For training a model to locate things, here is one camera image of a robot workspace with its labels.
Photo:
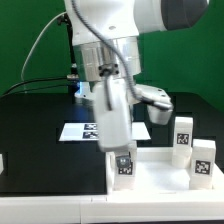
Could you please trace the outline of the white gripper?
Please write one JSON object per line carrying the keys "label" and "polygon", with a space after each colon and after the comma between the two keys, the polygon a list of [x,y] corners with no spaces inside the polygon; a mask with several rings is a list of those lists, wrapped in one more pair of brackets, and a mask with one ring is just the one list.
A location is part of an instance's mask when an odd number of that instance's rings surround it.
{"label": "white gripper", "polygon": [[121,150],[115,153],[118,168],[128,168],[131,158],[128,144],[132,140],[130,109],[123,79],[109,78],[97,83],[94,93],[94,119],[97,123],[101,150]]}

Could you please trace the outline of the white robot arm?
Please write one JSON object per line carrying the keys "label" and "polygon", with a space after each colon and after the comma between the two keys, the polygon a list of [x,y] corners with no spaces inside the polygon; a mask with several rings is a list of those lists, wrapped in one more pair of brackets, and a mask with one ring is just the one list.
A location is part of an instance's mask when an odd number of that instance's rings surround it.
{"label": "white robot arm", "polygon": [[139,85],[137,37],[143,33],[192,27],[210,0],[64,0],[73,28],[78,67],[94,84],[93,111],[102,151],[113,152],[117,167],[132,165],[131,106],[147,105],[153,123],[165,125],[173,111],[167,93]]}

